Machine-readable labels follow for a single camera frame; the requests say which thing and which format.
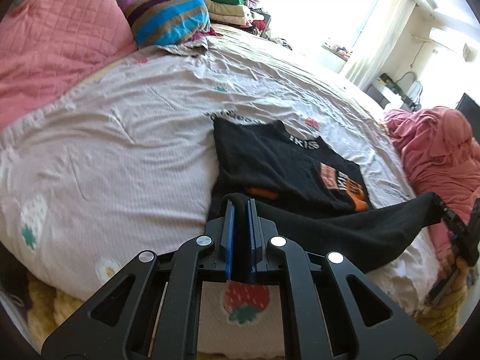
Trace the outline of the stack of folded clothes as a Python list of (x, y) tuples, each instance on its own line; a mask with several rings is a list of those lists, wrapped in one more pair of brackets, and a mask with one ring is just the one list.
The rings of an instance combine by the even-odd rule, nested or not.
[(204, 0), (210, 20), (261, 38), (269, 35), (271, 16), (260, 0)]

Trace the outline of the black sweater with orange patches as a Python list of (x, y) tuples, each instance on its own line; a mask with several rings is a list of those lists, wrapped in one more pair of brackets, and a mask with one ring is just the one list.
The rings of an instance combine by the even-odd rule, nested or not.
[(280, 120), (213, 124), (219, 176), (209, 219), (220, 217), (228, 200), (241, 215), (253, 198), (258, 215), (275, 222), (280, 235), (314, 254), (339, 252), (364, 273), (398, 258), (442, 219), (434, 193), (374, 208), (359, 165), (319, 137), (293, 136)]

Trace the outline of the white curtain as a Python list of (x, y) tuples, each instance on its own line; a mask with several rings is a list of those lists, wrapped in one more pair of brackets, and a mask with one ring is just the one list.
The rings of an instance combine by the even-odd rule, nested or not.
[(340, 75), (366, 90), (395, 48), (415, 6), (414, 0), (378, 0)]

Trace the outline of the white side desk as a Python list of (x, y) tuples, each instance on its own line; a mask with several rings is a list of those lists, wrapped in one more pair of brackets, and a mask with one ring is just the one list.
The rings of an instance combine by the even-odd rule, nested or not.
[(366, 94), (384, 111), (400, 109), (414, 112), (422, 108), (423, 88), (415, 72), (406, 72), (398, 80), (383, 73), (368, 86)]

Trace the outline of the pink quilted pillow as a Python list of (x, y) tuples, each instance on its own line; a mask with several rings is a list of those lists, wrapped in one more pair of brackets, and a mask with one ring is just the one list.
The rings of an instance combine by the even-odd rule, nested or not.
[(116, 0), (24, 0), (1, 21), (1, 126), (136, 49)]

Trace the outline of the striped blue brown pillow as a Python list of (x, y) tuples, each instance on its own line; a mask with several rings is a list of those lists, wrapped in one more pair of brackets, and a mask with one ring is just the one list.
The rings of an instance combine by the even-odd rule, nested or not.
[(204, 0), (116, 0), (139, 48), (178, 45), (211, 29)]

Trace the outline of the dark red garment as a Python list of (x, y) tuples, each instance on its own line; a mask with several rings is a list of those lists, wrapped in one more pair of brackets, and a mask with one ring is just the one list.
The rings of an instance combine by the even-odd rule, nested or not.
[(188, 39), (188, 41), (198, 41), (206, 37), (221, 37), (221, 34), (217, 33), (213, 27), (210, 27), (210, 29), (207, 32), (203, 32), (203, 31), (196, 32), (192, 37)]

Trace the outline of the strawberry print bed sheet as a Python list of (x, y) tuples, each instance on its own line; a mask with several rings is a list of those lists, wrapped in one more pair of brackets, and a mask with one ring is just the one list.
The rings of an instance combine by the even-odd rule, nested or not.
[(434, 340), (386, 290), (395, 263), (413, 263), (430, 290), (427, 227), (364, 273), (342, 253), (304, 250), (258, 215), (252, 275), (246, 203), (225, 279), (227, 202), (208, 217), (217, 118), (280, 120), (295, 137), (321, 138), (359, 165), (376, 209), (419, 197), (373, 103), (300, 70), (284, 49), (244, 35), (141, 49), (1, 131), (1, 243), (82, 301), (39, 357), (436, 358)]

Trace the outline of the pink crumpled blanket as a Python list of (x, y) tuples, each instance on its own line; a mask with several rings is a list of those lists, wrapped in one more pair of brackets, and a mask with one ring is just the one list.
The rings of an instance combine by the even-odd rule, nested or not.
[(467, 224), (479, 198), (479, 144), (452, 108), (389, 110), (384, 125), (416, 194), (433, 192)]

